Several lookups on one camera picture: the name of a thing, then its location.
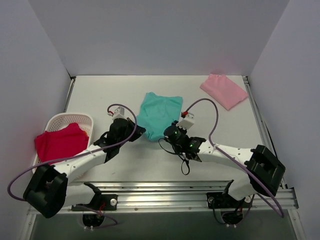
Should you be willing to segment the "teal t shirt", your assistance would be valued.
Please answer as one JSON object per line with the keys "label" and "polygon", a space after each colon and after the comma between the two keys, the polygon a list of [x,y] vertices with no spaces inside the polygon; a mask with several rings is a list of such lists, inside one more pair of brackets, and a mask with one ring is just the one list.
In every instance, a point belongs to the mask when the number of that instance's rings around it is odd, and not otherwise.
{"label": "teal t shirt", "polygon": [[182,106],[181,96],[169,97],[154,92],[146,93],[136,117],[138,125],[145,128],[146,138],[151,142],[162,138],[165,129],[180,118]]}

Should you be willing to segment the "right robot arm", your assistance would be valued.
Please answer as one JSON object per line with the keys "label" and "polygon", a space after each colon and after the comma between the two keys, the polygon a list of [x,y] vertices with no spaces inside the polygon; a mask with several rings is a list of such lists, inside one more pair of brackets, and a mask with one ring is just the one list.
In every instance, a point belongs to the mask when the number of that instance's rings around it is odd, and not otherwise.
{"label": "right robot arm", "polygon": [[266,146],[258,144],[255,148],[237,148],[202,137],[189,137],[177,123],[172,123],[163,134],[175,153],[188,161],[220,164],[247,174],[242,180],[229,182],[222,193],[225,205],[232,207],[254,194],[276,196],[286,168]]}

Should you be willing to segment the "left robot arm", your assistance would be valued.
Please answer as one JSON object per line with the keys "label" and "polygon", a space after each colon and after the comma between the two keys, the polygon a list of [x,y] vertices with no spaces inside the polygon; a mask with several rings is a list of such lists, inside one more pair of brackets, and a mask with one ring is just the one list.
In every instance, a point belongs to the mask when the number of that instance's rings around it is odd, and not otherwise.
{"label": "left robot arm", "polygon": [[144,127],[129,118],[116,118],[108,131],[74,158],[38,166],[23,199],[47,219],[69,206],[97,212],[109,204],[109,200],[92,183],[75,183],[74,180],[114,158],[125,142],[133,142],[145,132]]}

